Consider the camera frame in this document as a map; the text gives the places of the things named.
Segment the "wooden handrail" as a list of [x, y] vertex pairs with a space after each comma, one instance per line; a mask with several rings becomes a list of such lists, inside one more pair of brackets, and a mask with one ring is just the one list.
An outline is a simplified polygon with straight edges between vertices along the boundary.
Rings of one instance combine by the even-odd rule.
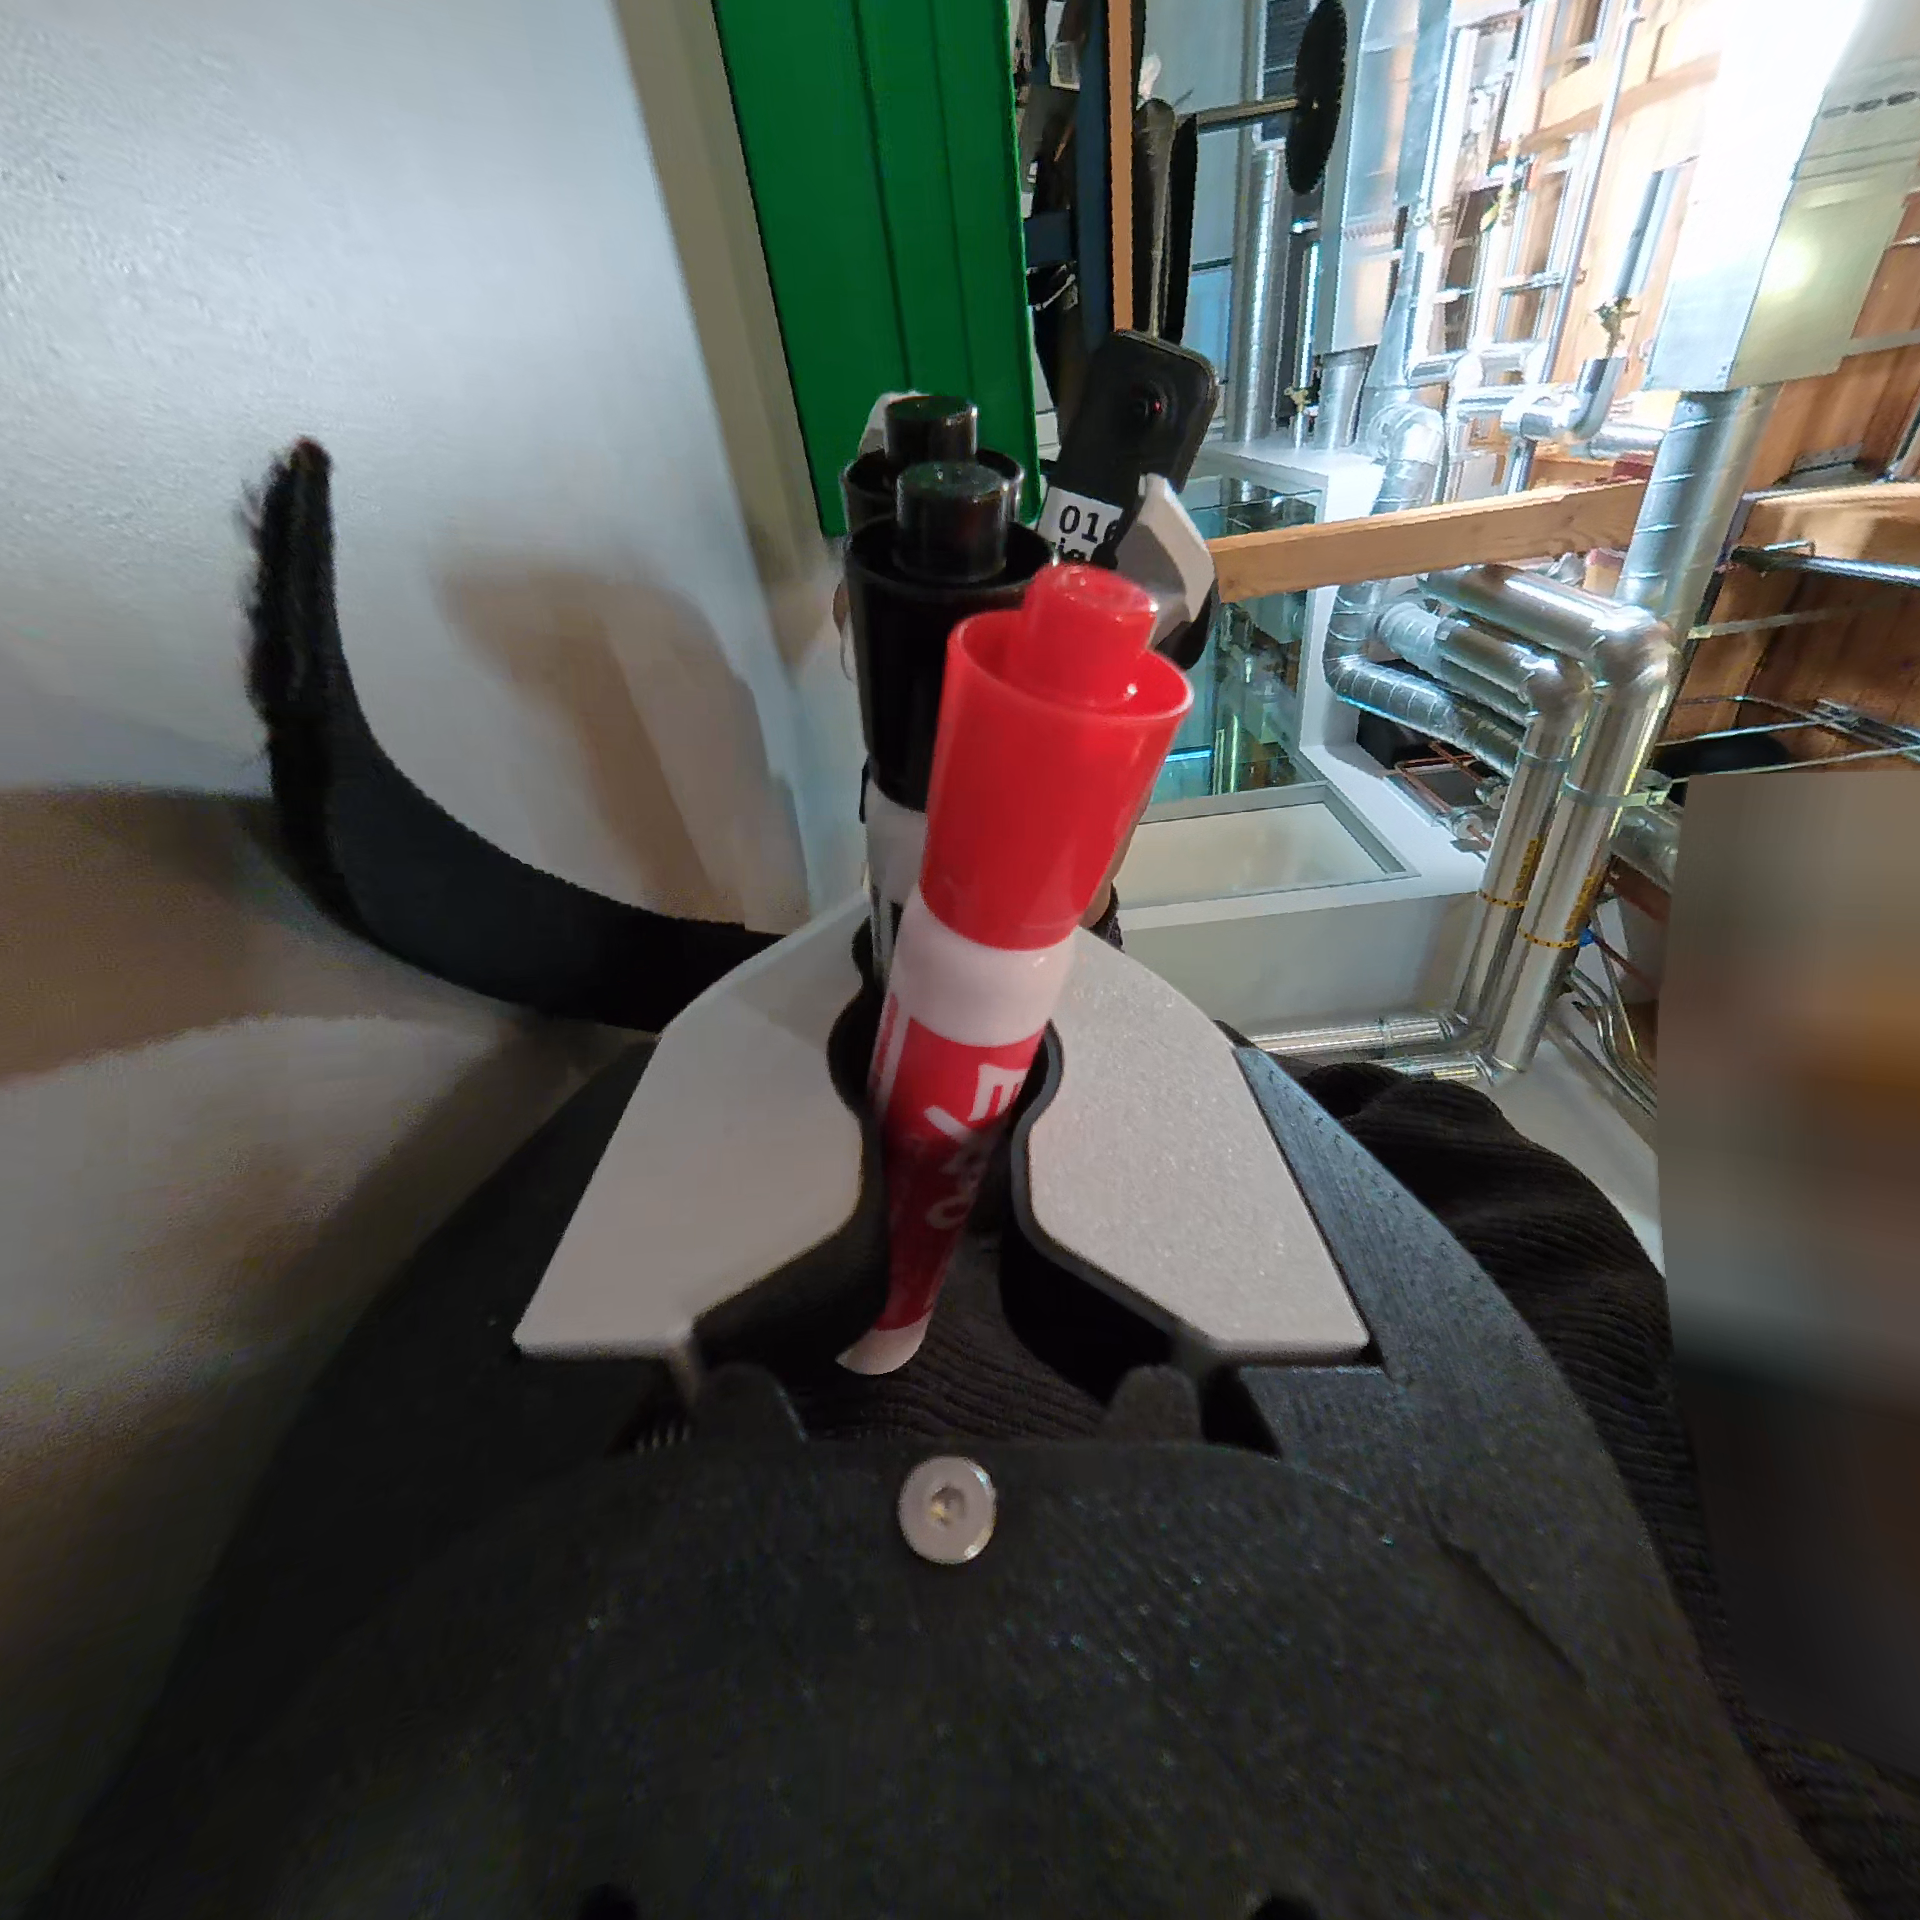
[[1279, 591], [1384, 583], [1437, 568], [1514, 565], [1620, 549], [1633, 534], [1645, 483], [1544, 487], [1409, 512], [1369, 515], [1213, 538], [1223, 603]]

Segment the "silver ducts bundle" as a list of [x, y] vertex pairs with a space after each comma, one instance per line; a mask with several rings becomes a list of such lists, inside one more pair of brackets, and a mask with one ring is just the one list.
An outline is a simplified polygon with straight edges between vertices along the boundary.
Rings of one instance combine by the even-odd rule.
[[1593, 702], [1582, 662], [1426, 608], [1409, 583], [1337, 588], [1321, 662], [1340, 702], [1510, 778], [1561, 778]]

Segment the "green plastic bin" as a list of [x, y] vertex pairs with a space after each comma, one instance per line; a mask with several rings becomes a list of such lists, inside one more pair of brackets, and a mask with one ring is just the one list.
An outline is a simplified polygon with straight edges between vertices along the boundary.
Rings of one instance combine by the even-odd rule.
[[948, 392], [1037, 455], [1002, 3], [710, 7], [828, 538], [884, 392]]

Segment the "red dry-erase marker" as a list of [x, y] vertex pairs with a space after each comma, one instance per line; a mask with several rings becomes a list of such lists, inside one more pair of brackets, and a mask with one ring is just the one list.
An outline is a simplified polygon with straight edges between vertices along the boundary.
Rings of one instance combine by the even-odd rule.
[[948, 640], [927, 829], [871, 1054], [889, 1287], [840, 1365], [918, 1350], [993, 1147], [1192, 692], [1117, 572], [1052, 565]]

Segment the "black round fan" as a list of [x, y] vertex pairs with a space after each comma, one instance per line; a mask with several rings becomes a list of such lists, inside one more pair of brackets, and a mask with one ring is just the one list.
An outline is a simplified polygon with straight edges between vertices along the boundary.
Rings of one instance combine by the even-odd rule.
[[1303, 26], [1292, 64], [1287, 110], [1287, 187], [1293, 196], [1313, 192], [1327, 172], [1345, 88], [1348, 18], [1340, 3], [1316, 3]]

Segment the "shiny steel pipe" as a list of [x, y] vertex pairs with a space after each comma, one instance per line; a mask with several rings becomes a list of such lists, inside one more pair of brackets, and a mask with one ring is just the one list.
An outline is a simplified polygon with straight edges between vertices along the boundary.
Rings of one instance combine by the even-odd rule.
[[[1616, 829], [1681, 686], [1696, 613], [1776, 397], [1777, 387], [1678, 397], [1612, 596], [1510, 565], [1388, 581], [1409, 583], [1426, 608], [1582, 662], [1591, 711], [1561, 778], [1503, 774], [1452, 1010], [1295, 1027], [1261, 1040], [1263, 1051], [1300, 1064], [1412, 1062], [1492, 1082], [1532, 1064], [1572, 979]], [[1382, 484], [1374, 515], [1431, 507], [1447, 447], [1440, 414], [1418, 402], [1391, 407], [1376, 440]]]

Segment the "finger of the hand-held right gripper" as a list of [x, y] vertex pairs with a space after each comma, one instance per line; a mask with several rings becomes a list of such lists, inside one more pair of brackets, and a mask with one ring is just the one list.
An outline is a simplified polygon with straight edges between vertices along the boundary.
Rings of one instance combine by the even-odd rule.
[[1176, 667], [1194, 667], [1213, 619], [1213, 556], [1164, 476], [1141, 483], [1135, 515], [1117, 542], [1117, 573], [1152, 600], [1152, 650]]

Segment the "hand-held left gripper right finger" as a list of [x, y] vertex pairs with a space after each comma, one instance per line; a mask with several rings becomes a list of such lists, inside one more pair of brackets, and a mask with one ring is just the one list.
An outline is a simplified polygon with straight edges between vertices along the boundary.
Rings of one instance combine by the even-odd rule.
[[1180, 1365], [1345, 1362], [1369, 1341], [1234, 1045], [1089, 932], [1010, 1174], [1025, 1245]]

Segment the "vertical silver duct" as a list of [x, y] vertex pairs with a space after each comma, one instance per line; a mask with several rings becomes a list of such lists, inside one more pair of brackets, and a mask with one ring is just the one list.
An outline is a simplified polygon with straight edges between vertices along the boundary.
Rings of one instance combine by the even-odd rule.
[[1266, 439], [1279, 414], [1288, 286], [1288, 158], [1284, 140], [1260, 142], [1249, 149], [1236, 263], [1232, 399], [1236, 440]]

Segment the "person's black sweater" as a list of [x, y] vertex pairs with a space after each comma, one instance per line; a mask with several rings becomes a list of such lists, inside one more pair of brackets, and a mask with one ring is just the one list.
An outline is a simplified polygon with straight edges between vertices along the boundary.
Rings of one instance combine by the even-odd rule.
[[[1569, 1160], [1532, 1142], [1484, 1093], [1378, 1062], [1293, 1079], [1502, 1290], [1606, 1447], [1688, 1618], [1720, 1708], [1767, 1788], [1858, 1916], [1918, 1916], [1914, 1778], [1754, 1711], [1701, 1510], [1672, 1376], [1665, 1285], [1617, 1210]], [[820, 1438], [1081, 1438], [1105, 1390], [1082, 1390], [1008, 1326], [989, 1269], [950, 1269], [902, 1368], [828, 1362], [791, 1397]]]

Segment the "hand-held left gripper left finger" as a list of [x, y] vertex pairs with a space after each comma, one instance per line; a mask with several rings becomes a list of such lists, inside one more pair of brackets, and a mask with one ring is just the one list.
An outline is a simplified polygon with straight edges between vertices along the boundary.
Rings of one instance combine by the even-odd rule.
[[549, 1360], [778, 1362], [878, 1316], [878, 1192], [829, 1070], [864, 912], [753, 955], [660, 1034], [513, 1331]]

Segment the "black dry-erase marker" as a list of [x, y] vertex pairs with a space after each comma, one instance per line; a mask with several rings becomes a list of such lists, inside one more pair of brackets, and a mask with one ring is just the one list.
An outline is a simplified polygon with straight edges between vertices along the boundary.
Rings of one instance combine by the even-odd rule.
[[978, 408], [966, 397], [884, 392], [862, 430], [854, 460], [838, 476], [848, 538], [896, 515], [898, 476], [916, 463], [983, 463], [1005, 493], [1002, 515], [1016, 520], [1023, 469], [978, 439]]
[[848, 542], [852, 667], [864, 741], [871, 980], [894, 964], [926, 848], [927, 788], [948, 638], [973, 614], [1016, 608], [1054, 563], [1016, 517], [1016, 476], [984, 452], [905, 467], [894, 506]]

